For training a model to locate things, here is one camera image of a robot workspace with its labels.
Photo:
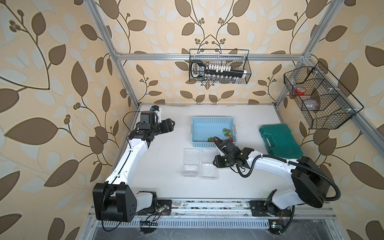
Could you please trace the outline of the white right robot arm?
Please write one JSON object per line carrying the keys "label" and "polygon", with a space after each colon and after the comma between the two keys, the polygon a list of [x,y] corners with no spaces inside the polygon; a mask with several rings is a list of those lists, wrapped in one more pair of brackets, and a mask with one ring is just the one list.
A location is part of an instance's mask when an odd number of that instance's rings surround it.
{"label": "white right robot arm", "polygon": [[325,202],[337,201],[341,197],[337,184],[308,157],[295,160],[265,155],[252,148],[239,149],[229,139],[218,137],[213,137],[213,143],[220,151],[213,161],[216,168],[230,168],[242,178],[250,177],[253,170],[262,170],[291,184],[284,189],[272,190],[264,203],[255,207],[259,212],[277,216],[286,209],[293,213],[298,205],[319,209]]}

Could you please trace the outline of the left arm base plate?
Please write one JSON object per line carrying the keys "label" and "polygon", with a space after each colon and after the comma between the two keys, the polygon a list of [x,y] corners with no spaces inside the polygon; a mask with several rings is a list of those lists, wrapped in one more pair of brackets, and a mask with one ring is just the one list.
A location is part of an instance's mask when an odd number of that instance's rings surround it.
{"label": "left arm base plate", "polygon": [[172,200],[170,199],[157,199],[155,200],[152,205],[149,208],[140,210],[136,213],[137,216],[149,216],[151,214],[154,214],[157,210],[159,210],[161,207],[168,207],[165,210],[161,211],[161,216],[169,216],[172,211]]}

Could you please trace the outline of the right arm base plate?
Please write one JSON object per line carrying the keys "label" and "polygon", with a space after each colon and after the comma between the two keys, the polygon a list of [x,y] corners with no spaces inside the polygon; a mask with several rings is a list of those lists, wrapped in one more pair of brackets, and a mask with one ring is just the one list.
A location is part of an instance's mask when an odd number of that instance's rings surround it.
{"label": "right arm base plate", "polygon": [[253,200],[249,201],[249,205],[253,217],[290,217],[292,215],[291,209],[281,210],[273,203],[266,203],[266,201]]}

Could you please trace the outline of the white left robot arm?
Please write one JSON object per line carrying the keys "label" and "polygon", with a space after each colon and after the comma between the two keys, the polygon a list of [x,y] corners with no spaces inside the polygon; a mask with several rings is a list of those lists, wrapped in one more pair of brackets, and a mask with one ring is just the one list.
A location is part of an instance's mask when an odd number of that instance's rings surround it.
{"label": "white left robot arm", "polygon": [[156,192],[133,192],[133,181],[139,160],[147,152],[155,136],[172,132],[175,122],[171,119],[160,123],[139,122],[128,136],[128,145],[116,168],[104,183],[93,189],[96,218],[99,221],[131,222],[136,213],[154,214],[158,209]]}

